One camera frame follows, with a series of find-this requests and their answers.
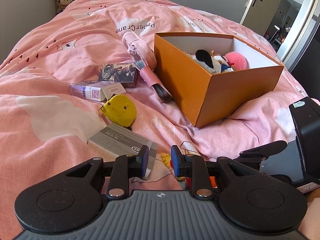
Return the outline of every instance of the metal screw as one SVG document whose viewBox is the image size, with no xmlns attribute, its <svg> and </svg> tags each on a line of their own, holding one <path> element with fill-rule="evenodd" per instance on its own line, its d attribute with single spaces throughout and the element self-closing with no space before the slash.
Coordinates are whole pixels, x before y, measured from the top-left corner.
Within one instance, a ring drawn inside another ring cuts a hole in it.
<svg viewBox="0 0 320 240">
<path fill-rule="evenodd" d="M 196 194 L 199 197 L 209 197 L 212 194 L 212 191 L 207 188 L 201 188 L 197 190 Z"/>
<path fill-rule="evenodd" d="M 120 197 L 124 194 L 124 190 L 120 188 L 113 188 L 109 190 L 108 193 L 111 197 Z"/>
</svg>

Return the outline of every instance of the pink bedsheet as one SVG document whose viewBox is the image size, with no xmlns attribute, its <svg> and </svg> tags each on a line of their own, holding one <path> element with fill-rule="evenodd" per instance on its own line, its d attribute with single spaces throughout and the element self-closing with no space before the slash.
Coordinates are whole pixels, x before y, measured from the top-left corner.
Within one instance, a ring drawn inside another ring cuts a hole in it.
<svg viewBox="0 0 320 240">
<path fill-rule="evenodd" d="M 279 60 L 270 44 L 220 16 L 167 0 L 76 0 L 25 35 L 0 65 L 0 239 L 21 228 L 14 215 L 17 195 L 96 153 L 86 140 L 109 121 L 100 104 L 70 96 L 69 83 L 97 80 L 100 65 L 130 59 L 121 38 L 135 31 L 153 48 L 157 32 L 236 34 Z M 127 89 L 137 107 L 133 131 L 169 152 L 192 142 L 203 155 L 235 158 L 239 152 L 295 137 L 289 104 L 306 96 L 285 69 L 273 92 L 244 104 L 230 117 L 193 128 L 174 102 L 161 104 L 139 78 Z M 133 188 L 179 189 L 172 175 Z"/>
</svg>

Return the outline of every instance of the pink hair straightener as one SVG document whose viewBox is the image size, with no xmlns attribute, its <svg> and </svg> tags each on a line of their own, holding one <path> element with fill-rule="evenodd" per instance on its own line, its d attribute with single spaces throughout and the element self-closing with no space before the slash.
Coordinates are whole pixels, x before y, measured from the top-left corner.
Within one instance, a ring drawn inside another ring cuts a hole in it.
<svg viewBox="0 0 320 240">
<path fill-rule="evenodd" d="M 123 35 L 122 41 L 135 62 L 135 67 L 140 71 L 140 76 L 147 85 L 156 92 L 162 102 L 172 100 L 169 91 L 164 87 L 158 76 L 152 71 L 156 68 L 156 57 L 149 45 L 134 32 Z"/>
</svg>

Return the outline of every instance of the cardboard box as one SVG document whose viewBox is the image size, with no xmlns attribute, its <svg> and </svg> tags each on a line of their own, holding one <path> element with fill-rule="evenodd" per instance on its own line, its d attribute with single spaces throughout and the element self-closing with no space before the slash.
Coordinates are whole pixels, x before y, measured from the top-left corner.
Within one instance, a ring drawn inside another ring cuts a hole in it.
<svg viewBox="0 0 320 240">
<path fill-rule="evenodd" d="M 86 80 L 69 85 L 69 93 L 83 99 L 102 102 L 113 94 L 122 94 L 125 89 L 121 83 Z"/>
<path fill-rule="evenodd" d="M 185 54 L 198 49 L 221 55 L 240 52 L 248 69 L 210 74 Z M 156 33 L 155 54 L 155 72 L 195 127 L 227 117 L 245 102 L 273 91 L 284 68 L 259 48 L 223 34 Z"/>
<path fill-rule="evenodd" d="M 112 162 L 125 154 L 137 155 L 143 145 L 149 148 L 149 160 L 145 179 L 148 178 L 155 163 L 158 145 L 142 136 L 115 123 L 111 123 L 100 132 L 90 137 L 87 144 L 103 157 L 105 162 Z"/>
<path fill-rule="evenodd" d="M 134 62 L 104 64 L 98 80 L 119 82 L 124 88 L 135 88 L 138 72 Z"/>
</svg>

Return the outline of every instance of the orange box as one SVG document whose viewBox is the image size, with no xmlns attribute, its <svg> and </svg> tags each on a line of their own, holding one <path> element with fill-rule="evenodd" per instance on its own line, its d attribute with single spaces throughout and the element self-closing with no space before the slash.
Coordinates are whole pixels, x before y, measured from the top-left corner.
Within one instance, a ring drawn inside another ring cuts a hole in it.
<svg viewBox="0 0 320 240">
<path fill-rule="evenodd" d="M 198 49 L 225 55 L 240 52 L 248 69 L 210 74 L 187 56 Z M 155 72 L 173 100 L 195 127 L 233 114 L 245 102 L 273 91 L 283 65 L 253 45 L 232 35 L 156 33 Z"/>
</svg>

